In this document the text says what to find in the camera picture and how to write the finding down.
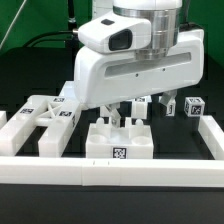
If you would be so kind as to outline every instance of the small white cube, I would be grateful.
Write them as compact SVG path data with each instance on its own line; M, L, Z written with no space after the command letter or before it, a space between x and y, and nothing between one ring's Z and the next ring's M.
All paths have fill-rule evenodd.
M186 97L184 111L188 117L200 117L204 114L205 102L200 97Z

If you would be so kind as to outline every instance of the metal cylinder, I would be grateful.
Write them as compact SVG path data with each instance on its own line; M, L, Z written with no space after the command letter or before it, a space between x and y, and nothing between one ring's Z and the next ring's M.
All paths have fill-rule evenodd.
M180 9L150 11L113 7L113 11L119 16L144 18L151 22L151 43L146 48L136 51L138 60L163 58L169 48L177 44Z

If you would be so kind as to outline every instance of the black table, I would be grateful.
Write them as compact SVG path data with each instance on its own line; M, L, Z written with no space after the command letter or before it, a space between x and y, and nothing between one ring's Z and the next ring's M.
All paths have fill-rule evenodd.
M16 48L0 57L0 110L10 118L30 95L58 95L73 79L72 52ZM187 96L202 97L205 114L224 126L224 69L206 56L197 86L178 91L176 116L162 117L158 96L149 106L154 158L213 159L197 132L198 118L184 112ZM130 103L121 115L130 116ZM84 157L88 126L99 109L83 112L63 154ZM36 128L17 156L38 156ZM224 189L0 185L0 223L223 223Z

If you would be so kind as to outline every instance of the white block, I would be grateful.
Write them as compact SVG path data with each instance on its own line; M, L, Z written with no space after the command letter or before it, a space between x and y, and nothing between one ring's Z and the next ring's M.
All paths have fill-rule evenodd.
M0 129L7 123L6 112L0 111Z
M216 160L224 160L224 133L212 116L201 116L198 131Z
M148 103L151 102L150 96L139 97L132 100L131 117L136 119L146 119Z
M141 120L131 124L126 118L125 128L114 128L111 124L91 124L86 140L87 158L152 159L153 140L150 126Z
M224 186L224 163L203 160L124 160L120 186Z
M200 97L186 97L184 111L188 117L200 117L204 114L205 102Z
M176 100L173 99L168 105L166 109L166 116L167 117L174 117L175 116L175 111L176 111Z
M87 185L120 185L120 167L117 160L85 159L82 165L82 184Z
M35 129L35 117L47 109L47 98L32 96L0 130L0 155L14 156Z
M82 185L82 160L0 157L0 183Z
M40 157L60 157L78 123L81 106L66 100L38 142Z

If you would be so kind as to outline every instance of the cable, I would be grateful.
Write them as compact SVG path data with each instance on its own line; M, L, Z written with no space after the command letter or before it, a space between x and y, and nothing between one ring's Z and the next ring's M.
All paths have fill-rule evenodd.
M74 2L73 0L67 0L68 3L68 29L72 30L77 28L77 23L75 19Z
M49 32L49 33L43 33L41 35L38 35L34 38L32 38L31 40L29 40L28 42L26 42L23 47L28 47L30 44L32 44L34 41L41 39L43 37L49 37L49 36L56 36L56 35L62 35L62 34L71 34L73 35L73 31L56 31L56 32Z
M42 43L42 42L50 42L50 41L60 42L60 41L66 41L66 40L69 40L69 39L43 39L43 40L39 40L39 41L33 43L30 47L35 47L37 44Z
M185 0L185 7L184 7L184 22L188 22L188 14L189 14L189 8L190 8L191 0Z
M21 11L23 10L23 8L24 8L26 2L27 2L27 0L24 0L23 3L21 4L19 10L17 11L17 13L16 13L16 15L15 15L15 17L14 17L12 23L10 24L10 26L9 26L9 28L8 28L8 30L7 30L7 32L6 32L5 36L4 36L4 38L3 38L2 42L1 42L1 44L0 44L0 50L2 49L2 47L3 47L4 43L5 43L5 41L7 40L8 36L9 36L9 33L11 32L13 26L15 25L16 20L18 19L18 17L19 17L19 15L20 15Z

